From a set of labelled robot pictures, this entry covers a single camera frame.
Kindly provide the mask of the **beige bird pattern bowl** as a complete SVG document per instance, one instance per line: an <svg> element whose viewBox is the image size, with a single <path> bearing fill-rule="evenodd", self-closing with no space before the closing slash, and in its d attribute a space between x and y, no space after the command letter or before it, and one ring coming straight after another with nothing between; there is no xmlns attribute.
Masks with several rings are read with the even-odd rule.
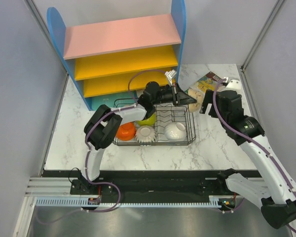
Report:
<svg viewBox="0 0 296 237"><path fill-rule="evenodd" d="M204 99L203 93L190 88L188 90L188 95L196 100L196 103L192 103L188 105L189 112L193 113L193 112L199 111Z"/></svg>

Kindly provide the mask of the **grey wire dish rack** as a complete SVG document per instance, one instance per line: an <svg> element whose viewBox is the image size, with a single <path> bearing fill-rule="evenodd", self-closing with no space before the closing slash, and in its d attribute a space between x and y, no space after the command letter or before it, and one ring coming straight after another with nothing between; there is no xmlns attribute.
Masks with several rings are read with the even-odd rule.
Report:
<svg viewBox="0 0 296 237"><path fill-rule="evenodd" d="M175 107L171 103L159 104L155 106L156 122L152 126L156 132L156 141L150 143L138 143L135 138L129 141L122 141L115 138L113 143L117 146L187 146L195 138L195 125L193 114L189 112L187 105ZM164 127L172 122L180 122L186 128L184 141L169 141L164 135ZM141 127L134 121L136 130Z"/></svg>

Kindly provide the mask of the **orange bowl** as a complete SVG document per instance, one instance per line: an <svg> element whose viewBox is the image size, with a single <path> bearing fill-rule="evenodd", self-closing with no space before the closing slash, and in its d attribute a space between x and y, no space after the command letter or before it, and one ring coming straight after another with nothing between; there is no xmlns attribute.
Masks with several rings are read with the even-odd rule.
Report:
<svg viewBox="0 0 296 237"><path fill-rule="evenodd" d="M122 141L129 141L135 137L136 127L133 122L121 125L117 131L116 138Z"/></svg>

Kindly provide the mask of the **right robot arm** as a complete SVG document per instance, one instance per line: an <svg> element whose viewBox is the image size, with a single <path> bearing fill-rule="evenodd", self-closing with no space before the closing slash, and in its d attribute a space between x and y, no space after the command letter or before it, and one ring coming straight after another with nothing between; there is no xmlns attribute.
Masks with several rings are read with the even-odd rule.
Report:
<svg viewBox="0 0 296 237"><path fill-rule="evenodd" d="M274 154L259 122L244 115L242 96L234 90L208 89L200 113L204 114L209 104L209 115L220 120L228 137L246 153L265 182L258 185L231 168L218 174L217 191L241 195L258 207L275 229L296 220L296 182Z"/></svg>

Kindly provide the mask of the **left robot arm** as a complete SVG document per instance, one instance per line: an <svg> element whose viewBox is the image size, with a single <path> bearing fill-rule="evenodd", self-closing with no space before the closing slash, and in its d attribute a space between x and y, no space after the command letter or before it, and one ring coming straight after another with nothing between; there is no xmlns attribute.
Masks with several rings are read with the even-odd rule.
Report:
<svg viewBox="0 0 296 237"><path fill-rule="evenodd" d="M110 108L101 105L84 127L87 155L77 180L72 181L75 188L94 194L100 185L106 182L96 180L100 175L100 165L105 149L113 142L120 126L137 120L150 118L155 105L172 103L174 106L186 106L197 100L184 92L179 85L160 87L155 81L149 82L142 95L132 105Z"/></svg>

